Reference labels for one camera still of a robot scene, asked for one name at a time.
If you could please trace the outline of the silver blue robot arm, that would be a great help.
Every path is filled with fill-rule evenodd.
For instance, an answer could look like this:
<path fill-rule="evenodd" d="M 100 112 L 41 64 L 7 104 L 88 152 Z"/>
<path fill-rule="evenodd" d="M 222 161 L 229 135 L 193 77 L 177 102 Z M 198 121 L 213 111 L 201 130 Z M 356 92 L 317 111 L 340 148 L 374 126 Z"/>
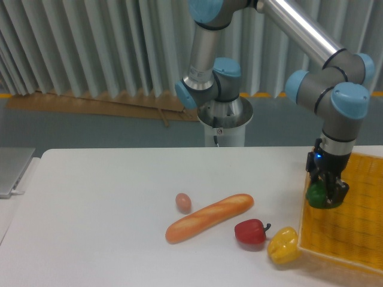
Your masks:
<path fill-rule="evenodd" d="M 175 84 L 176 94 L 185 108 L 197 109 L 206 146 L 244 145 L 253 109 L 239 97 L 241 67 L 233 59 L 217 57 L 216 52 L 221 31 L 230 25 L 235 12 L 246 8 L 268 15 L 322 67 L 316 74 L 294 72 L 284 91 L 291 101 L 324 121 L 307 156 L 306 199 L 317 209 L 338 207 L 349 190 L 341 174 L 367 115 L 370 93 L 364 85 L 374 76 L 375 66 L 368 55 L 343 48 L 295 2 L 189 1 L 196 30 L 189 69 Z"/>

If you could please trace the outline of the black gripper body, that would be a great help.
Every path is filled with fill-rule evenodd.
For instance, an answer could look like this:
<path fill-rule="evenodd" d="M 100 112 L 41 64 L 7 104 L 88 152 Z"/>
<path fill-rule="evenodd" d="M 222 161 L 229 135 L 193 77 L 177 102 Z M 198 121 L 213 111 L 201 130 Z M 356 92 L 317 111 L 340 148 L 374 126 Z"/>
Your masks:
<path fill-rule="evenodd" d="M 306 161 L 306 171 L 311 175 L 314 172 L 324 172 L 340 178 L 347 166 L 350 155 L 350 153 L 346 155 L 333 155 L 325 151 L 309 152 Z"/>

